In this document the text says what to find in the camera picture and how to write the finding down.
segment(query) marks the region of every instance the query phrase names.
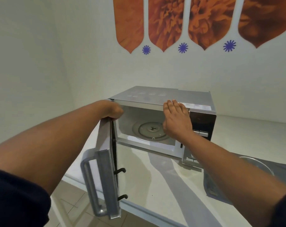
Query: dark blue sleeve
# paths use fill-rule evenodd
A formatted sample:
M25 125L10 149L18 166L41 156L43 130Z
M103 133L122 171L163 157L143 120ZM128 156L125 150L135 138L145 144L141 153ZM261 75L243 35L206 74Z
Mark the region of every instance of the dark blue sleeve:
M286 195L277 204L269 227L286 227Z
M42 187L0 170L0 226L44 226L50 206Z

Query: orange flower petal print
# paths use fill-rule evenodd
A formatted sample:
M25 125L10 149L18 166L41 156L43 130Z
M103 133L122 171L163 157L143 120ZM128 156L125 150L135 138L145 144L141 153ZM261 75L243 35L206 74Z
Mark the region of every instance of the orange flower petal print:
M118 43L129 53L144 37L143 0L113 0Z
M206 50L228 32L236 0L191 0L188 34Z
M239 34L256 48L286 31L286 0L244 0Z
M150 41L163 52L181 36L184 0L148 0Z

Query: forearm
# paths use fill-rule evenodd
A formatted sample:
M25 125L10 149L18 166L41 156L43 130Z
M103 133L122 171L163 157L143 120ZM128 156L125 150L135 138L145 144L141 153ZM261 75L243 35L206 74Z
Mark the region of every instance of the forearm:
M0 144L0 169L51 194L106 110L98 101L12 137Z
M218 187L252 226L267 226L286 185L194 133L184 141Z

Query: white wall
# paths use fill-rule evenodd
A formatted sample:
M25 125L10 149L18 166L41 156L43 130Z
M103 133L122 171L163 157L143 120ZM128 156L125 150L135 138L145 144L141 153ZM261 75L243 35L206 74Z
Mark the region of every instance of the white wall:
M218 114L286 122L286 32L258 49L240 37L243 0L236 1L227 35L204 51L188 37L189 2L183 32L164 53L145 37L129 54L116 40L112 0L53 0L52 7L76 107L135 85L210 90ZM227 40L237 47L226 53ZM189 50L180 54L181 42ZM149 55L143 45L151 46Z
M0 142L74 108L48 0L0 0Z

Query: orange flower image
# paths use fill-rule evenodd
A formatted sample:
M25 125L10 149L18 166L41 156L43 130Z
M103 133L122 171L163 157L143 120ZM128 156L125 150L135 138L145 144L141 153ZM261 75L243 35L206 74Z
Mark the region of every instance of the orange flower image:
M188 34L204 50L228 32L236 0L191 0Z
M129 53L144 37L143 0L113 0L118 43Z
M148 0L150 41L163 52L181 36L184 0Z
M286 31L286 0L244 0L239 34L256 48Z

